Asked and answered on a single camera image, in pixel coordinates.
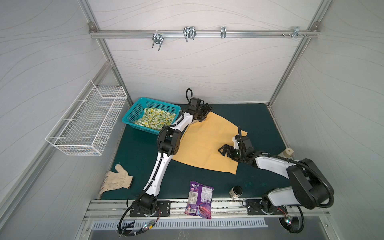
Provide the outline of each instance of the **purple snack bag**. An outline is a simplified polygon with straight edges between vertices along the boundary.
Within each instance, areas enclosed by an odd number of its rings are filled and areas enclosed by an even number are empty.
[[[195,181],[190,182],[189,196],[185,214],[200,216],[211,219],[211,203],[213,187],[200,184]]]

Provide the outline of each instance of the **mounting plate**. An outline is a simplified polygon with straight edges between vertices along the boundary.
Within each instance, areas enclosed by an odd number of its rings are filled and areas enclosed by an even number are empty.
[[[97,31],[96,25],[94,23],[88,23],[89,32],[95,33]]]
[[[169,217],[170,201],[157,201],[157,207],[160,209],[160,217]],[[142,213],[138,206],[131,208],[129,212],[130,217],[157,217],[159,215],[156,210],[153,215],[145,215]]]
[[[311,27],[311,31],[318,31],[320,22],[314,22]]]
[[[247,214],[248,215],[265,215],[265,213],[262,211],[262,207],[260,205],[260,199],[245,199],[245,205],[247,207]],[[283,206],[280,206],[281,210],[284,212],[287,212],[287,209]],[[271,215],[281,215],[283,214],[280,210],[277,210],[273,212]]]

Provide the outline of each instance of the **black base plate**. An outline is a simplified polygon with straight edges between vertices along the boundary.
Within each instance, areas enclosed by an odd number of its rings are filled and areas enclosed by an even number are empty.
[[[160,208],[160,217],[169,217],[170,201],[157,201],[157,207]],[[131,211],[129,212],[130,217],[157,217],[158,215],[159,212],[157,210],[153,213],[152,216],[145,215],[144,213],[140,212],[138,206],[131,208]]]
[[[265,213],[262,211],[262,207],[260,205],[261,199],[245,199],[245,205],[247,207],[247,214],[248,215],[265,215]],[[279,207],[284,212],[287,212],[287,209],[283,206]],[[277,211],[273,212],[271,215],[281,215],[283,214],[280,210],[277,209]]]

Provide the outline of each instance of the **wire basket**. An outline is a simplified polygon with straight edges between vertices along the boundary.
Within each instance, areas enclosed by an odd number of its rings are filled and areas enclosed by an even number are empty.
[[[73,103],[81,102],[72,117],[57,123],[67,121],[60,134],[51,136],[52,130],[46,137],[49,143],[67,155],[102,155],[127,99],[122,86],[92,85],[92,88],[85,89],[89,93],[84,100]]]

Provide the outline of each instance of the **blue plastic basket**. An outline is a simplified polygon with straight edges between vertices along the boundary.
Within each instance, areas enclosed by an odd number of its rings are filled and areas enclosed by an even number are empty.
[[[172,123],[174,123],[179,115],[179,112],[181,110],[180,106],[174,105],[174,104],[169,104],[157,100],[153,100],[150,98],[140,98],[133,106],[129,109],[129,111],[125,114],[125,116],[122,118],[122,122],[130,125],[133,128],[145,131],[145,132],[150,132],[153,134],[158,135],[159,131],[147,128],[147,127],[142,127],[139,125],[134,124],[133,122],[138,120],[139,118],[142,118],[144,115],[144,108],[158,108],[170,113],[175,113],[175,119],[173,120]]]

